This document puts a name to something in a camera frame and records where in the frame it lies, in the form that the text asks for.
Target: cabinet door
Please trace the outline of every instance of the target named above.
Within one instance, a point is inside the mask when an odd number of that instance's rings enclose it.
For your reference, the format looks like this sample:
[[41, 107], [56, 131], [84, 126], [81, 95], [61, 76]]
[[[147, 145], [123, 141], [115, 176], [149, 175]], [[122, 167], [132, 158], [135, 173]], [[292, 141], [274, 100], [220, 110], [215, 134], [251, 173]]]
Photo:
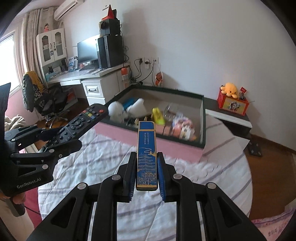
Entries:
[[54, 52], [52, 44], [51, 32], [38, 35], [39, 38], [39, 51], [42, 66], [48, 65], [54, 62]]
[[54, 60], [63, 59], [67, 57], [64, 29], [59, 28], [51, 31], [52, 42], [54, 50]]

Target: cartoon panda picture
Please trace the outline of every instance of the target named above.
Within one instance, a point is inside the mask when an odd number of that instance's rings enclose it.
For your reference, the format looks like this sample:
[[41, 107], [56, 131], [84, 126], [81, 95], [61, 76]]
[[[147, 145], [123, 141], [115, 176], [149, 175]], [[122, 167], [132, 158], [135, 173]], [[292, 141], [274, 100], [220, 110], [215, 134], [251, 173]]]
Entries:
[[230, 105], [228, 106], [228, 109], [232, 111], [237, 111], [238, 108], [240, 108], [240, 104], [237, 103], [236, 101], [231, 102]]

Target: octopus plush toy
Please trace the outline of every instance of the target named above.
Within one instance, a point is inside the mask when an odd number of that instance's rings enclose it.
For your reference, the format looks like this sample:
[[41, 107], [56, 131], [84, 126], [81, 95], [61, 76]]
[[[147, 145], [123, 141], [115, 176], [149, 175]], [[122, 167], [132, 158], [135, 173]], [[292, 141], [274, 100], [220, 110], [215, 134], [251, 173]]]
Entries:
[[228, 97], [231, 96], [234, 99], [238, 98], [238, 90], [233, 83], [226, 83], [226, 85], [221, 86], [220, 89], [222, 94], [226, 94]]

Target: air conditioner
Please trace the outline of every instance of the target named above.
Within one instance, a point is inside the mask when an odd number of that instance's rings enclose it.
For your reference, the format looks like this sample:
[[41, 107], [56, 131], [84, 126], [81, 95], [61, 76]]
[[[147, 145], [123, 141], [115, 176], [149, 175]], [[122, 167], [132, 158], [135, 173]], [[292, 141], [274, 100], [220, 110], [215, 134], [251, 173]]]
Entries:
[[54, 19], [56, 21], [61, 20], [67, 13], [83, 4], [83, 0], [66, 0], [61, 6], [54, 12]]

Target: striped bedding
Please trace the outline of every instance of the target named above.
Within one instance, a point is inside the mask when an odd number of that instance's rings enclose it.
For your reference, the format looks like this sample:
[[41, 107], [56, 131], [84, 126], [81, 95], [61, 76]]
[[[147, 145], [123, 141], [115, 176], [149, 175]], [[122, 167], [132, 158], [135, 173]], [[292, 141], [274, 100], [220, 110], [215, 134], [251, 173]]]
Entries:
[[[232, 133], [219, 120], [208, 115], [206, 118], [206, 146], [200, 161], [190, 163], [168, 155], [165, 161], [193, 182], [217, 183], [249, 215], [252, 179], [247, 159]], [[81, 141], [81, 150], [60, 159], [54, 170], [54, 180], [38, 189], [43, 219], [78, 183], [102, 182], [128, 162], [130, 152], [136, 151], [136, 147], [98, 135], [94, 129], [82, 136]], [[135, 190], [132, 202], [118, 204], [117, 219], [119, 241], [176, 239], [176, 205], [162, 202], [159, 191]]]

